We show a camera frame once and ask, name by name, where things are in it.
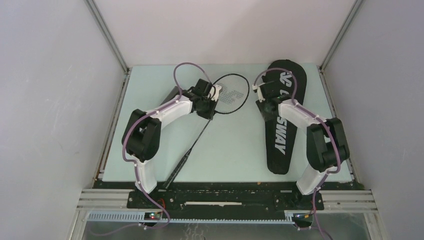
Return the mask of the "black shuttlecock tube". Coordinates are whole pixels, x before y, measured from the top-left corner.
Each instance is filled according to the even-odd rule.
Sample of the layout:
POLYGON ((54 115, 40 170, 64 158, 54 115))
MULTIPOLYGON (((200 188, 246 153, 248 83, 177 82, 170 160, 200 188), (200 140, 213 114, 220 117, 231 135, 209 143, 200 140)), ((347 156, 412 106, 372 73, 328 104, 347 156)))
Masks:
POLYGON ((176 104, 181 98, 181 93, 182 90, 179 87, 175 86, 165 97, 161 104, 165 106, 172 106, 176 104))

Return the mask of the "black racket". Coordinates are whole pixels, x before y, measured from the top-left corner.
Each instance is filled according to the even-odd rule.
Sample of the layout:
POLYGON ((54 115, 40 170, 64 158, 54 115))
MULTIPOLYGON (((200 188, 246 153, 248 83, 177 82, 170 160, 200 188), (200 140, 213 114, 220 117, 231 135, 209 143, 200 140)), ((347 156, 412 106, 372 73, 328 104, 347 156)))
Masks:
MULTIPOLYGON (((222 86, 219 92, 219 98, 217 106, 215 108, 214 116, 216 115, 230 115, 238 111, 247 101, 249 97, 250 84, 248 79, 239 73, 228 73, 219 77, 214 85, 222 86)), ((186 164, 189 156, 194 149, 196 143, 210 124, 210 120, 207 121, 191 147, 184 153, 182 158, 176 164, 175 168, 162 185, 162 189, 167 190, 170 185, 174 182, 184 165, 186 164)))

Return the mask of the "black racket bag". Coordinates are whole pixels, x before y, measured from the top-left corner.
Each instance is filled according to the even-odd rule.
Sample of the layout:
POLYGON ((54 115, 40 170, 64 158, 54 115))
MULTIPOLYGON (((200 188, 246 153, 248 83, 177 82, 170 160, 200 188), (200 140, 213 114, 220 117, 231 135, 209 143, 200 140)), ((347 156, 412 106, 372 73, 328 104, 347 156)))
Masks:
MULTIPOLYGON (((303 104, 307 87, 307 74, 304 68, 289 59, 275 60, 268 68, 282 68, 294 74, 297 82, 295 99, 303 104)), ((294 91, 293 77, 284 71, 276 69, 269 71, 262 76, 262 82, 274 83, 274 89, 280 95, 292 94, 294 91)), ((277 175, 288 173, 297 130, 294 124, 279 116, 265 121, 267 168, 272 173, 277 175)))

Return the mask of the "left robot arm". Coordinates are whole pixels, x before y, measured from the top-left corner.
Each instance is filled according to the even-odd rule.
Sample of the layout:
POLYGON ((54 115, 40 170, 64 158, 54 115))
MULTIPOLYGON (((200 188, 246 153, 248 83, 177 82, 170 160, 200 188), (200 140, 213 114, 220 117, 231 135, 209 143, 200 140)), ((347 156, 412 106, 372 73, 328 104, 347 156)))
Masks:
POLYGON ((131 156, 134 163, 136 187, 142 191, 138 201, 145 208, 158 202, 154 164, 151 159, 160 147, 161 131, 178 118, 196 113, 212 120, 222 86, 199 79, 195 86, 182 90, 174 87, 162 104, 149 111, 135 109, 122 136, 123 156, 131 156))

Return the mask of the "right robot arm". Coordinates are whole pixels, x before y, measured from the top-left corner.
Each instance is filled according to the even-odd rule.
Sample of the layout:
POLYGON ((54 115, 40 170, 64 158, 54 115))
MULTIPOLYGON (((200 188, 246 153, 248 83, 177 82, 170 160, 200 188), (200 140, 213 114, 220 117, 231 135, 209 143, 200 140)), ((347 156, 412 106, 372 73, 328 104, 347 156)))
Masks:
POLYGON ((318 191, 328 177, 341 170, 341 164, 350 156, 350 150, 341 120, 337 117, 323 119, 304 108, 289 94, 281 95, 271 90, 271 83, 253 85, 258 95, 256 104, 265 120, 276 117, 294 124, 306 135, 306 158, 308 165, 296 181, 297 191, 291 194, 291 204, 304 209, 311 202, 314 191, 318 191))

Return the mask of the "right controller board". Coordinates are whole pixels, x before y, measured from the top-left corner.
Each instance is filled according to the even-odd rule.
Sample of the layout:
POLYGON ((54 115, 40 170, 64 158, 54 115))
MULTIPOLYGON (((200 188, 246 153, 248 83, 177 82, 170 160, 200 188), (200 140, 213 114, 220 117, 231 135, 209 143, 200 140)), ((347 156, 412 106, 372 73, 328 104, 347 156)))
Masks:
POLYGON ((292 217, 292 220, 294 222, 301 221, 301 222, 312 222, 313 221, 313 215, 311 214, 294 214, 292 217))

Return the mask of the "controller board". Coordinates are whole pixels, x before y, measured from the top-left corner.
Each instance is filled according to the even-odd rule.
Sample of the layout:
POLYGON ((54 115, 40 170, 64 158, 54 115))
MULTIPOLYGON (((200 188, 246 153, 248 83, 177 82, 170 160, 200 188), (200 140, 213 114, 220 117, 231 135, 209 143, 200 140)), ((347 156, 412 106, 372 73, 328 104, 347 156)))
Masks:
POLYGON ((159 221, 162 219, 162 212, 145 212, 143 219, 145 221, 159 221))
POLYGON ((312 222, 313 221, 313 215, 311 214, 294 214, 292 217, 292 220, 294 222, 301 221, 301 222, 312 222))

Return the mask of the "left controller board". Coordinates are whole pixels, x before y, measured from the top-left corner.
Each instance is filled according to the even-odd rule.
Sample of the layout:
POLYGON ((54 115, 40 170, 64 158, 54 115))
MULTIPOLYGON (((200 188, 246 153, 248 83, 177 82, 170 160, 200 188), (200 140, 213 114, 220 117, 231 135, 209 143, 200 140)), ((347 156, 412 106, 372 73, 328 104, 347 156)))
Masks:
POLYGON ((145 221, 159 221, 162 219, 162 212, 145 212, 143 219, 145 221))

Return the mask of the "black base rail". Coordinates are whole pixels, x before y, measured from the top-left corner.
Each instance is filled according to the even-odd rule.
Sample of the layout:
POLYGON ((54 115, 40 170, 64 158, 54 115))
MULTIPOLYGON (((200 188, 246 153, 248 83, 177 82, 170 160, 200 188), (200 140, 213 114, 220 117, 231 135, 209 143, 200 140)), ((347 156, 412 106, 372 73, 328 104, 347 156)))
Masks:
POLYGON ((309 214, 313 207, 324 209, 324 191, 357 191, 353 182, 326 182, 313 197, 303 196, 294 182, 175 182, 162 189, 164 182, 149 196, 151 202, 132 182, 98 180, 94 189, 129 190, 124 207, 131 210, 162 212, 161 220, 174 221, 272 221, 288 220, 287 214, 309 214))

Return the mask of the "right aluminium frame post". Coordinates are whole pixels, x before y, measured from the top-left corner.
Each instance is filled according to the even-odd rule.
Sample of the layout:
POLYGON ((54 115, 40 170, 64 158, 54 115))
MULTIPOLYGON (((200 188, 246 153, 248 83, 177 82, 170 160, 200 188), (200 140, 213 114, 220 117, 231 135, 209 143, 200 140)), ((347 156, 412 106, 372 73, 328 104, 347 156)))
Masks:
POLYGON ((361 7, 365 3, 365 0, 355 0, 352 7, 350 8, 345 20, 343 21, 337 35, 335 36, 334 41, 332 42, 329 50, 327 51, 322 63, 319 66, 319 69, 323 72, 328 65, 330 64, 335 52, 337 51, 339 45, 342 43, 346 33, 348 32, 350 26, 358 15, 361 7))

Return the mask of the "aluminium frame post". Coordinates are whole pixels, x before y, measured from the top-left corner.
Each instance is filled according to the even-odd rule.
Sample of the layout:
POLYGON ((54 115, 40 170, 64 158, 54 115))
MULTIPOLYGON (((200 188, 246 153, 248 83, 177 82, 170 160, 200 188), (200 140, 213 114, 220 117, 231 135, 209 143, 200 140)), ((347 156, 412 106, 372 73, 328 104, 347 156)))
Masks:
POLYGON ((116 60, 118 61, 120 67, 122 68, 125 74, 128 74, 130 67, 126 63, 122 52, 119 49, 118 44, 116 43, 112 32, 110 31, 105 18, 103 17, 97 3, 95 0, 84 0, 88 10, 90 11, 95 23, 97 24, 100 32, 102 33, 106 43, 114 54, 116 60))
POLYGON ((352 7, 350 8, 345 20, 343 21, 337 35, 335 36, 334 41, 332 42, 329 50, 327 51, 322 63, 319 66, 319 69, 323 72, 328 65, 330 64, 335 52, 337 51, 339 45, 342 43, 346 33, 348 32, 350 26, 358 15, 361 7, 365 3, 365 0, 355 0, 352 7))

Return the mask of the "left aluminium frame post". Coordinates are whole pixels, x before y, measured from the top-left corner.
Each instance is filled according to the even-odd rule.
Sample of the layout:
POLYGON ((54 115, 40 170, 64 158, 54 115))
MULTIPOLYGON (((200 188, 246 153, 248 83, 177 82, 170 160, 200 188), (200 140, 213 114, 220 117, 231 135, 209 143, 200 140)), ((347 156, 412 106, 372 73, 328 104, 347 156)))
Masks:
POLYGON ((84 0, 88 10, 90 11, 95 23, 97 24, 100 32, 102 33, 106 43, 114 54, 116 60, 118 61, 120 67, 122 68, 125 74, 128 74, 130 67, 126 63, 122 52, 119 49, 118 44, 116 43, 112 32, 110 31, 105 18, 103 17, 97 3, 95 0, 84 0))

